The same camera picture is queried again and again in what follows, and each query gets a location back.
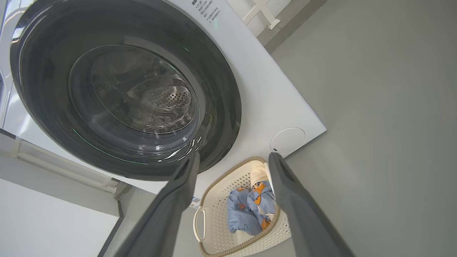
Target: clothes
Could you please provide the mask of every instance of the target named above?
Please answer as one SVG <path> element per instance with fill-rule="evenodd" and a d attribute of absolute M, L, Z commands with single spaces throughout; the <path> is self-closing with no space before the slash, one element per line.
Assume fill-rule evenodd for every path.
<path fill-rule="evenodd" d="M 251 187 L 260 181 L 268 180 L 268 176 L 266 175 L 266 169 L 263 164 L 255 164 L 251 168 Z"/>
<path fill-rule="evenodd" d="M 266 229 L 275 215 L 275 195 L 268 180 L 253 185 L 253 191 L 248 194 L 248 207 L 262 229 Z"/>
<path fill-rule="evenodd" d="M 248 205 L 249 191 L 238 188 L 230 192 L 227 198 L 227 223 L 230 233 L 242 230 L 251 236 L 262 232 L 257 217 Z"/>

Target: basket handle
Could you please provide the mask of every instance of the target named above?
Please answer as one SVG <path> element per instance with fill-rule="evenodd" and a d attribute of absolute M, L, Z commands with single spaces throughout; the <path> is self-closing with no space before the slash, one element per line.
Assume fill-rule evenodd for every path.
<path fill-rule="evenodd" d="M 197 231 L 197 217 L 198 217 L 198 214 L 200 212 L 203 212 L 203 238 L 200 237 L 200 235 L 198 234 L 198 231 Z M 194 234 L 195 234 L 195 238 L 197 238 L 197 240 L 199 242 L 203 242 L 203 240 L 205 240 L 205 237 L 206 237 L 206 214 L 205 214 L 205 210 L 203 210 L 202 206 L 200 206 L 198 208 L 198 210 L 195 212 L 195 216 L 194 216 Z"/>

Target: gray floor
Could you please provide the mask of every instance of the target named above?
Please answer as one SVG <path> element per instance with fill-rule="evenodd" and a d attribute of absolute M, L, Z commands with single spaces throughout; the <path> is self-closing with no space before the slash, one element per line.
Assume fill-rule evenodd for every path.
<path fill-rule="evenodd" d="M 356 256 L 457 256 L 456 7 L 329 0 L 272 54 L 328 128 L 287 161 Z M 200 256 L 194 213 L 175 256 Z"/>

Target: white washing machine panel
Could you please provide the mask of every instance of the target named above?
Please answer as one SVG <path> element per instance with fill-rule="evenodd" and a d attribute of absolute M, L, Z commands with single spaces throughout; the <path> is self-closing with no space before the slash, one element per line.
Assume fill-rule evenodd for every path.
<path fill-rule="evenodd" d="M 3 129 L 76 163 L 146 191 L 158 193 L 166 182 L 134 180 L 95 168 L 57 145 L 28 114 L 13 86 L 9 45 L 13 38 L 18 38 L 21 34 L 21 31 L 15 31 L 17 21 L 32 2 L 9 0 L 6 6 L 0 37 L 0 67 L 9 100 Z M 168 2 L 196 21 L 218 45 L 233 71 L 241 96 L 242 117 L 235 144 L 219 163 L 198 175 L 196 197 L 201 197 L 213 181 L 242 160 L 251 156 L 266 159 L 271 152 L 273 138 L 281 131 L 288 128 L 302 130 L 304 139 L 300 134 L 299 140 L 303 142 L 297 145 L 301 147 L 326 130 L 272 57 L 225 0 Z M 295 148 L 287 148 L 283 156 L 289 155 Z"/>

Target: washing machine door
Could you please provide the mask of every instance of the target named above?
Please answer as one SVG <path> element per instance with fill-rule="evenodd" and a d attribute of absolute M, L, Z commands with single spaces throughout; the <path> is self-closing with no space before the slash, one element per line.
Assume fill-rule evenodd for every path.
<path fill-rule="evenodd" d="M 11 69 L 33 119 L 106 171 L 167 180 L 192 151 L 200 171 L 233 145 L 241 101 L 216 44 L 158 0 L 38 0 L 21 17 Z"/>

